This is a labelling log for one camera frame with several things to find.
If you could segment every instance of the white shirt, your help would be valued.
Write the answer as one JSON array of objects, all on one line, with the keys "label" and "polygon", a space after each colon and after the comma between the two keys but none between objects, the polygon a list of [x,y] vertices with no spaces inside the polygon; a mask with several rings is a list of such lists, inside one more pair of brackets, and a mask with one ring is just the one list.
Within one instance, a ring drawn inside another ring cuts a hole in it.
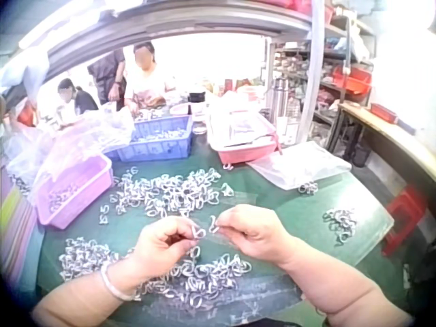
[{"label": "white shirt", "polygon": [[127,75],[127,87],[125,90],[125,99],[132,99],[138,104],[143,104],[158,96],[164,96],[165,93],[175,89],[176,82],[174,77],[165,73],[159,65],[150,76],[144,76],[142,70],[137,69]]}]

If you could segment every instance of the white bangle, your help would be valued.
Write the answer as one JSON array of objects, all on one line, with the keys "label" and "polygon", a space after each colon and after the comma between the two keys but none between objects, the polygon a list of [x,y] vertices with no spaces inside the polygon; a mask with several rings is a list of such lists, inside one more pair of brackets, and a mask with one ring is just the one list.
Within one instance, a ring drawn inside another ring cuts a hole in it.
[{"label": "white bangle", "polygon": [[121,301],[132,301],[135,297],[135,294],[128,296],[125,295],[124,293],[120,292],[115,286],[113,286],[111,284],[111,282],[109,281],[108,278],[108,267],[109,267],[109,262],[105,262],[103,263],[102,269],[100,270],[100,273],[102,274],[103,277],[103,282],[104,285],[108,288],[108,290],[112,293],[113,296],[115,296],[116,298],[118,298]]}]

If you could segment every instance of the table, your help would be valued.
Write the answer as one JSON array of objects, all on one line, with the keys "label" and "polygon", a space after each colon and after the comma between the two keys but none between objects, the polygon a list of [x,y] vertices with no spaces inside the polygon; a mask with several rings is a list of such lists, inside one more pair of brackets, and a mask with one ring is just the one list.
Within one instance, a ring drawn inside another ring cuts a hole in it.
[{"label": "table", "polygon": [[[140,170],[138,175],[145,178],[164,173],[187,175],[192,170],[214,167],[222,175],[218,186],[227,182],[235,190],[236,196],[221,197],[219,205],[207,205],[201,211],[195,211],[193,220],[203,228],[209,226],[210,215],[218,215],[238,203],[271,208],[277,212],[290,233],[353,266],[376,246],[393,224],[385,208],[351,173],[319,181],[320,190],[316,195],[302,196],[296,190],[284,191],[275,187],[245,164],[236,165],[230,172],[223,170],[218,155],[207,145],[205,136],[193,138],[191,156],[187,159],[147,161],[134,165],[115,162],[114,175],[120,176],[132,166],[137,166]],[[155,220],[145,217],[142,208],[130,208],[127,214],[116,216],[111,205],[109,224],[98,225],[99,208],[109,203],[109,194],[113,192],[114,189],[110,189],[101,195],[66,230],[47,229],[37,277],[37,284],[43,291],[49,292],[62,283],[59,276],[61,266],[57,258],[64,251],[66,238],[83,236],[87,240],[95,239],[124,254],[135,245],[142,227]],[[356,235],[344,246],[335,247],[335,235],[328,230],[328,224],[322,221],[322,215],[335,207],[352,206],[359,219]],[[200,246],[200,262],[214,260],[225,252],[237,252],[218,235],[208,234]],[[226,294],[217,307],[209,312],[187,314],[169,307],[168,302],[165,302],[167,299],[146,296],[141,303],[131,302],[121,306],[109,321],[126,326],[141,322],[147,322],[150,326],[236,325],[258,320],[301,301],[301,291],[283,271],[270,264],[242,257],[252,263],[253,270],[238,280],[239,291],[236,294]]]},{"label": "table", "polygon": [[330,152],[334,151],[345,117],[357,124],[345,150],[344,160],[352,158],[357,142],[363,137],[371,149],[392,166],[408,184],[428,197],[429,209],[436,216],[436,155],[398,125],[389,124],[365,107],[353,106],[346,102],[339,104],[339,114],[328,147]]}]

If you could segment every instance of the green cutting mat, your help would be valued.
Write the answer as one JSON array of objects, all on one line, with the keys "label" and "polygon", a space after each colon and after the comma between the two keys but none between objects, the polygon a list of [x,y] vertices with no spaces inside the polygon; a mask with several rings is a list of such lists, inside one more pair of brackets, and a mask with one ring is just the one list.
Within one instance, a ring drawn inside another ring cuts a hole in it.
[{"label": "green cutting mat", "polygon": [[[245,164],[236,165],[228,172],[222,169],[218,155],[210,149],[204,136],[193,139],[191,156],[172,161],[146,161],[140,163],[121,163],[113,165],[114,175],[122,175],[126,169],[137,166],[136,178],[154,178],[162,174],[188,175],[191,171],[214,167],[222,175],[214,186],[228,183],[236,192],[234,198],[220,197],[216,206],[205,205],[191,216],[203,228],[210,225],[210,215],[238,203],[255,204],[276,211],[287,231],[308,242],[313,247],[326,252],[348,264],[355,266],[384,237],[393,224],[392,217],[372,194],[351,173],[319,181],[319,191],[314,196],[302,196],[297,191],[284,191],[268,182]],[[111,250],[125,254],[136,244],[141,229],[156,219],[144,215],[143,208],[129,208],[124,215],[117,216],[114,205],[110,204],[108,225],[99,225],[99,208],[109,204],[109,195],[116,191],[109,189],[90,205],[66,229],[48,228],[42,246],[38,268],[38,285],[49,292],[63,281],[59,276],[61,265],[58,257],[64,251],[66,238],[79,236],[95,239],[108,244]],[[355,237],[344,246],[335,246],[335,235],[322,221],[322,215],[332,208],[351,208],[356,210],[358,227]],[[202,255],[200,263],[216,259],[223,253],[237,253],[220,235],[208,234],[200,242]],[[239,279],[239,290],[218,298],[214,309],[207,312],[188,312],[175,307],[162,296],[146,296],[141,303],[126,303],[108,322],[116,321],[128,326],[184,326],[205,325],[225,326],[258,320],[275,311],[300,302],[300,290],[283,272],[270,264],[246,258],[253,270]]]}]

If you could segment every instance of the purple plastic basket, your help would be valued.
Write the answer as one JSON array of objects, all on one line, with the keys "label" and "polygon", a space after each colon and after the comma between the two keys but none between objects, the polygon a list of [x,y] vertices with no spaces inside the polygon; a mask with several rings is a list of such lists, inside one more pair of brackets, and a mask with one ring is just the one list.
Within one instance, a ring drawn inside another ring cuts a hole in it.
[{"label": "purple plastic basket", "polygon": [[[77,192],[54,213],[50,212],[49,194],[62,191],[71,184]],[[50,179],[38,190],[36,208],[42,225],[53,225],[64,230],[96,198],[112,185],[112,162],[100,155],[66,169],[56,181]]]},{"label": "purple plastic basket", "polygon": [[135,124],[137,137],[146,138],[148,135],[178,128],[185,133],[180,138],[168,140],[133,141],[130,145],[119,149],[121,161],[150,161],[186,158],[191,152],[192,116],[177,116]]}]

